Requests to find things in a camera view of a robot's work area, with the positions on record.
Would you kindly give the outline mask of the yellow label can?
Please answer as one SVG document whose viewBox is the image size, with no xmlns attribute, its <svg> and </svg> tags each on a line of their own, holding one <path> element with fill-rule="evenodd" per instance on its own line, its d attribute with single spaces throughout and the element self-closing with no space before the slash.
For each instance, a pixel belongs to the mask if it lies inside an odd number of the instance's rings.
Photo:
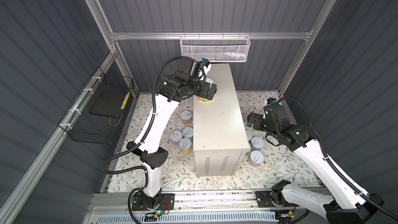
<svg viewBox="0 0 398 224">
<path fill-rule="evenodd" d="M 179 141 L 181 153 L 189 154 L 192 151 L 192 141 L 189 138 L 182 138 Z"/>
</svg>

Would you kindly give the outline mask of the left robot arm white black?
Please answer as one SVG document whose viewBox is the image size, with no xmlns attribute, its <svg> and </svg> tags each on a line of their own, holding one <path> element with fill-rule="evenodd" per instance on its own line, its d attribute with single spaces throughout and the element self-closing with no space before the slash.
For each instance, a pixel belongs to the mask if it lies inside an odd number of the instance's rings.
<svg viewBox="0 0 398 224">
<path fill-rule="evenodd" d="M 212 100 L 217 86 L 207 82 L 207 74 L 211 69 L 208 59 L 195 60 L 186 56 L 173 57 L 159 69 L 152 86 L 151 113 L 138 138 L 128 143 L 126 151 L 107 159 L 101 169 L 109 175 L 123 174 L 135 170 L 143 170 L 145 184 L 136 188 L 144 205 L 155 209 L 161 201 L 160 167 L 168 158 L 168 151 L 160 146 L 161 137 L 170 117 L 180 102 L 193 96 Z M 107 166 L 111 161 L 133 153 L 139 156 L 142 165 L 112 171 Z"/>
</svg>

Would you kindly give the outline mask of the green orange label can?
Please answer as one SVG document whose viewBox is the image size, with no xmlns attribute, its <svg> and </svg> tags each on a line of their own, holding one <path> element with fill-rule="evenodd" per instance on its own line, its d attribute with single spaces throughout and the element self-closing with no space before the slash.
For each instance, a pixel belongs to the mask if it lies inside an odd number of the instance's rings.
<svg viewBox="0 0 398 224">
<path fill-rule="evenodd" d="M 204 103 L 210 102 L 217 92 L 217 86 L 214 84 L 214 81 L 210 78 L 207 78 L 206 81 L 200 86 L 198 99 Z"/>
</svg>

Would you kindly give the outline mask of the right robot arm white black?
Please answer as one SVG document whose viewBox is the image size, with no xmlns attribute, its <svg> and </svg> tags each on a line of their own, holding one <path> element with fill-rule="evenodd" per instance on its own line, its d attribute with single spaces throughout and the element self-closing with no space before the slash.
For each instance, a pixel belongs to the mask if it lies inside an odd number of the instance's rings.
<svg viewBox="0 0 398 224">
<path fill-rule="evenodd" d="M 298 205 L 325 218 L 330 224 L 364 224 L 378 211 L 397 220 L 397 215 L 383 208 L 384 201 L 378 194 L 370 194 L 362 188 L 327 154 L 325 146 L 311 123 L 308 126 L 291 124 L 283 98 L 267 99 L 263 114 L 250 113 L 247 125 L 277 140 L 300 157 L 319 177 L 329 195 L 294 186 L 281 180 L 271 188 L 270 194 L 257 191 L 258 206 L 268 200 L 276 207 Z"/>
</svg>

